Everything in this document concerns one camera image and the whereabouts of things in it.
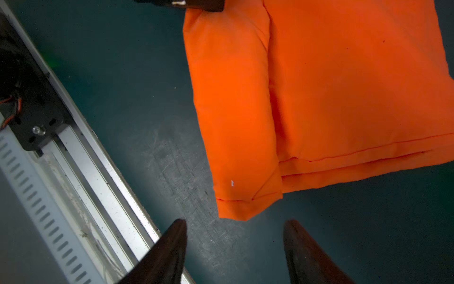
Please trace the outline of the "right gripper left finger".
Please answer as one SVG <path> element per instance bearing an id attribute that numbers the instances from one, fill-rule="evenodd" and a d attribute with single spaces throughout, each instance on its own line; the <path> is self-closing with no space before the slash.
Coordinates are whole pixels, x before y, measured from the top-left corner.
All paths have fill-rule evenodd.
<path id="1" fill-rule="evenodd" d="M 175 220 L 119 284 L 179 284 L 188 244 L 187 223 Z"/>

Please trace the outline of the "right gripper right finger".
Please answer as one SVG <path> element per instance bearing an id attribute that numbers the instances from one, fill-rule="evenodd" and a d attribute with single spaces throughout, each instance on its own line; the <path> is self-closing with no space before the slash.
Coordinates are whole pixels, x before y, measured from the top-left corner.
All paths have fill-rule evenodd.
<path id="1" fill-rule="evenodd" d="M 298 221 L 285 222 L 283 243 L 292 284 L 353 284 Z"/>

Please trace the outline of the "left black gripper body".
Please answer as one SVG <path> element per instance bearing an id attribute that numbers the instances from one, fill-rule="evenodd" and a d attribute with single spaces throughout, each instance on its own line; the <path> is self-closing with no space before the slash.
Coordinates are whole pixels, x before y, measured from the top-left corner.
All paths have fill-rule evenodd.
<path id="1" fill-rule="evenodd" d="M 138 3 L 150 3 L 162 7 L 190 8 L 208 12 L 222 12 L 225 0 L 135 0 Z"/>

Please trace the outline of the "orange shorts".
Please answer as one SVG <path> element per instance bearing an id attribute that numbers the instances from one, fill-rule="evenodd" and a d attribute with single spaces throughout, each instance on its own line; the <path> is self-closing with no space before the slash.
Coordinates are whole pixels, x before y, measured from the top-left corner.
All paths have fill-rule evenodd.
<path id="1" fill-rule="evenodd" d="M 227 1 L 183 37 L 221 218 L 454 159 L 433 1 Z"/>

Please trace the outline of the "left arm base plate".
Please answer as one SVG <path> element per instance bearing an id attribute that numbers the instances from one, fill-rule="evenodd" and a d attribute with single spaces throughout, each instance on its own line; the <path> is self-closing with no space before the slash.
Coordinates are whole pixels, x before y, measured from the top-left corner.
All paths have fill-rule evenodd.
<path id="1" fill-rule="evenodd" d="M 1 14 L 1 129 L 10 127 L 26 151 L 38 151 L 72 123 L 69 110 Z"/>

